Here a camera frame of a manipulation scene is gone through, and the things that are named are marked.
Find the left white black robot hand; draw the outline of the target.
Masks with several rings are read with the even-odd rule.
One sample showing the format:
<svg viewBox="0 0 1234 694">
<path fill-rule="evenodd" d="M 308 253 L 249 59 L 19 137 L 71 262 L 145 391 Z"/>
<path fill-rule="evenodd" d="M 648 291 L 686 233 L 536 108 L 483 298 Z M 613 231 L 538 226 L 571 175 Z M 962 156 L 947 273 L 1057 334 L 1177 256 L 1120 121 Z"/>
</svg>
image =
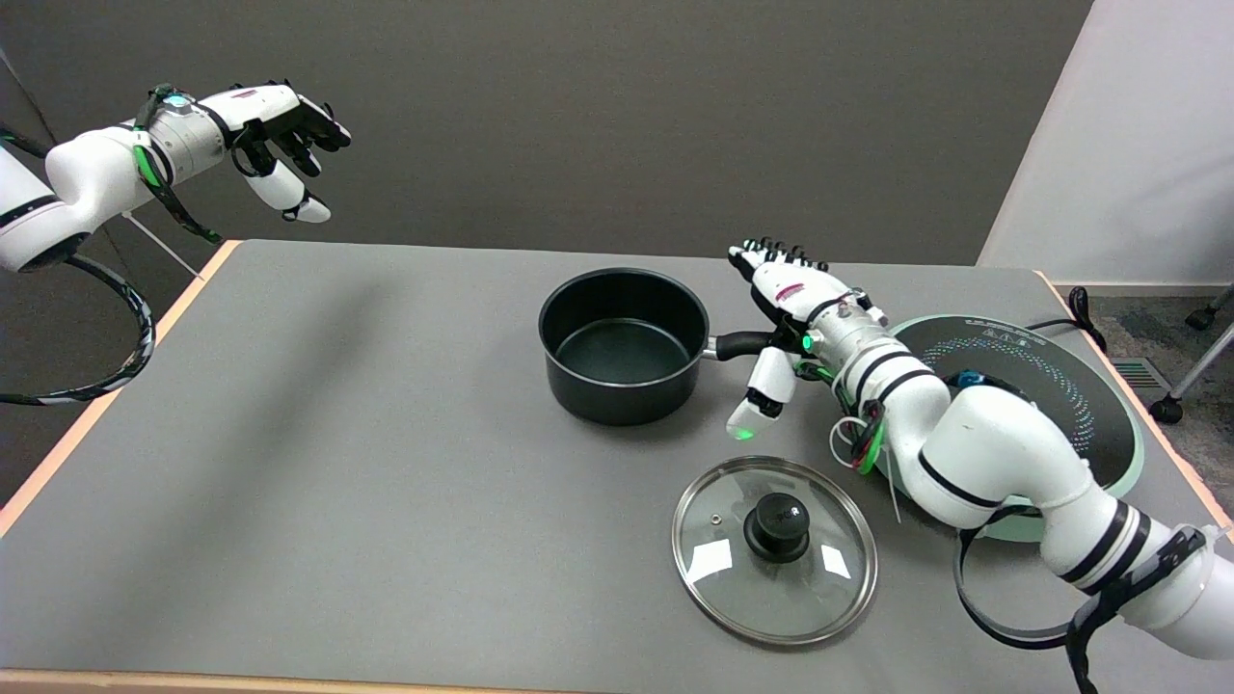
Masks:
<svg viewBox="0 0 1234 694">
<path fill-rule="evenodd" d="M 225 149 L 251 190 L 289 224 L 326 224 L 331 210 L 304 177 L 320 177 L 313 149 L 338 152 L 350 131 L 327 104 L 316 104 L 286 82 L 234 85 L 197 101 L 225 137 Z"/>
</svg>

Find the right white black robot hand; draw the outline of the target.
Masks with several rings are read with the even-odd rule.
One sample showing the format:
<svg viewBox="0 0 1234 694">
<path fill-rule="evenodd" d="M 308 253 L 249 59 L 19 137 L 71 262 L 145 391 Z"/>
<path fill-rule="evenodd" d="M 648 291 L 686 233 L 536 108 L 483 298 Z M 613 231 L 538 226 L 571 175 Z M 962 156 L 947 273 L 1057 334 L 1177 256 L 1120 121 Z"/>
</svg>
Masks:
<svg viewBox="0 0 1234 694">
<path fill-rule="evenodd" d="M 732 440 L 753 440 L 779 420 L 793 399 L 798 361 L 830 357 L 839 343 L 819 327 L 829 312 L 872 320 L 879 330 L 888 320 L 874 307 L 868 294 L 837 280 L 819 262 L 811 262 L 800 249 L 785 249 L 770 240 L 745 240 L 728 249 L 729 264 L 752 286 L 755 304 L 776 331 L 759 348 L 747 391 L 726 422 Z"/>
</svg>

